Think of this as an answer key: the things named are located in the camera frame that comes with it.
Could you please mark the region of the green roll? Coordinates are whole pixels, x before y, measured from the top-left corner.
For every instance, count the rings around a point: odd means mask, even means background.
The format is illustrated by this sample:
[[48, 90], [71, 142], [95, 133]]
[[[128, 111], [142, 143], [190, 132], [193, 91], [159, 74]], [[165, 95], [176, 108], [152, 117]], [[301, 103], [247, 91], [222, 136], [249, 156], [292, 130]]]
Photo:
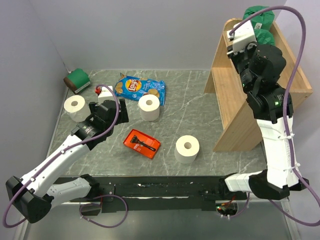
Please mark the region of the green roll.
[[[265, 8], [267, 8], [267, 7], [261, 6], [261, 5], [248, 7], [245, 10], [242, 19], [245, 20], [248, 17], [250, 17], [251, 15], [253, 15], [256, 12], [259, 12]], [[269, 31], [272, 24], [273, 24], [274, 19], [275, 19], [275, 14], [272, 11], [267, 11], [267, 12], [260, 13], [259, 15], [253, 17], [250, 21], [251, 21], [252, 27], [254, 29], [262, 29], [262, 30]]]
[[259, 44], [268, 44], [268, 45], [275, 46], [275, 39], [273, 34], [270, 31], [266, 29], [256, 28], [254, 29], [254, 34], [255, 34], [256, 41]]
[[77, 68], [69, 73], [63, 79], [63, 82], [74, 94], [79, 94], [91, 84], [89, 75], [81, 68]]

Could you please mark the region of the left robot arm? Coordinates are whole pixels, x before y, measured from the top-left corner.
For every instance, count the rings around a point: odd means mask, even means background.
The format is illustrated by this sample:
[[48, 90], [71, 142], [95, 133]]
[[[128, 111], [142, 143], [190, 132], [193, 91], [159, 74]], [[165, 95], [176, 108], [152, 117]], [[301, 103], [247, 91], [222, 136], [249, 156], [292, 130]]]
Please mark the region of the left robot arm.
[[91, 102], [90, 115], [79, 122], [64, 142], [34, 170], [22, 177], [12, 176], [5, 183], [13, 206], [33, 224], [54, 207], [75, 199], [94, 201], [100, 192], [99, 182], [89, 174], [75, 180], [55, 181], [75, 161], [113, 134], [115, 125], [129, 122], [126, 101]]

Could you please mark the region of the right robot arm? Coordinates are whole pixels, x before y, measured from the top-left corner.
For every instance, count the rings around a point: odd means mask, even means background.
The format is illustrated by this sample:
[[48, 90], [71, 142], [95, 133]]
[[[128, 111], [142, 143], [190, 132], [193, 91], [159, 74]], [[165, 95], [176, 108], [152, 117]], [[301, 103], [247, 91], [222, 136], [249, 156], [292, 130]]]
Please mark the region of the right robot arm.
[[260, 199], [281, 200], [305, 186], [294, 171], [299, 165], [291, 156], [293, 101], [278, 84], [286, 66], [282, 51], [274, 45], [250, 42], [243, 51], [228, 52], [240, 76], [246, 101], [261, 131], [267, 168], [252, 173], [231, 173], [219, 179], [218, 193], [230, 199], [236, 192]]

